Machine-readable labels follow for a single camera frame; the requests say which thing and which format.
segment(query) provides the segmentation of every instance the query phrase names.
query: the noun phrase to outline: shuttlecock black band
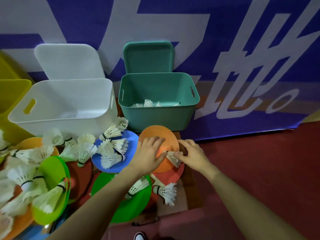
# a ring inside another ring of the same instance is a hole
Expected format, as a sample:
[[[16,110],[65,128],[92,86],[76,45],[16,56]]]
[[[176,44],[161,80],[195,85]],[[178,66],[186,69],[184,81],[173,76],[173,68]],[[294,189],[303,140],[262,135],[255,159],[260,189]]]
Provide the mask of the shuttlecock black band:
[[[63,189],[63,191],[65,191],[66,190],[66,187],[64,187],[63,185],[61,185],[61,184],[58,184],[57,185],[57,187],[60,187],[61,189]]]
[[[12,155],[12,157],[16,157],[18,151],[20,151],[20,150],[16,150],[16,151],[14,152],[14,154]]]
[[[26,183],[30,183],[30,182],[33,182],[33,181],[32,181],[32,180],[28,180],[28,181],[23,182],[23,183],[21,184],[21,187],[22,187],[22,185],[24,185],[24,184],[26,184]]]
[[[5,148],[1,149],[0,152],[6,150],[6,149],[8,149],[8,148],[9,148],[9,146],[7,145]]]
[[[35,176],[33,179],[44,179],[44,176]]]
[[[130,194],[129,192],[127,193],[127,195],[129,195],[130,197],[133,197],[133,196],[134,196],[134,194]]]

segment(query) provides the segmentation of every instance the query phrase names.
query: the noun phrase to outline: sneaker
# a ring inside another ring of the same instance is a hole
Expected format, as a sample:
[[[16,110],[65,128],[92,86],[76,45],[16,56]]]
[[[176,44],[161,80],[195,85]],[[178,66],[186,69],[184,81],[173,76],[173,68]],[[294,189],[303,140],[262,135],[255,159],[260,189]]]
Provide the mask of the sneaker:
[[[133,240],[147,240],[147,238],[143,232],[138,232],[135,234]]]

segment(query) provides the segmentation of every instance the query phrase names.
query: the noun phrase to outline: white storage box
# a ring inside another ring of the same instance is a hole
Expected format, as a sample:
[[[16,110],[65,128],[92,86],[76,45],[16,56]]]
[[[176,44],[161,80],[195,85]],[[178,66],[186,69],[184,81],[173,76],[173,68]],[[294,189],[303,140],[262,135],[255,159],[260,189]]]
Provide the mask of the white storage box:
[[[8,118],[35,136],[52,128],[98,137],[118,115],[112,81],[106,78],[45,80],[34,84]]]

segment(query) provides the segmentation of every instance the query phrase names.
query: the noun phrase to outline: red floor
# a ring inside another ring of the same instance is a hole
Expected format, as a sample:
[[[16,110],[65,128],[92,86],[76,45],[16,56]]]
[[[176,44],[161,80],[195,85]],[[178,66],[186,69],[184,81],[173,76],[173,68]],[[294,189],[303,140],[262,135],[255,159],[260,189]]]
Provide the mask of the red floor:
[[[310,240],[320,239],[320,122],[242,138],[210,141],[202,149],[223,173],[263,202]],[[104,239],[133,239],[144,231],[149,239],[244,239],[210,183],[194,172],[203,208],[136,227],[109,229]]]

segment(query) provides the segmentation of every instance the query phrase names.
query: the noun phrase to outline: human hand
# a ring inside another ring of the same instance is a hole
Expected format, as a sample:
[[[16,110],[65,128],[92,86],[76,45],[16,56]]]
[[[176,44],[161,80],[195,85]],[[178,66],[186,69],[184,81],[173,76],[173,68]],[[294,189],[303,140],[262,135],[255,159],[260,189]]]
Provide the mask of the human hand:
[[[128,167],[141,177],[153,172],[167,156],[167,153],[163,152],[156,158],[157,152],[164,141],[165,138],[159,138],[158,136],[145,138],[143,142],[139,141],[136,153]]]
[[[183,161],[190,168],[203,173],[209,165],[212,165],[201,147],[193,140],[178,140],[178,142],[186,148],[188,156],[183,156],[178,153],[175,153],[174,156]]]

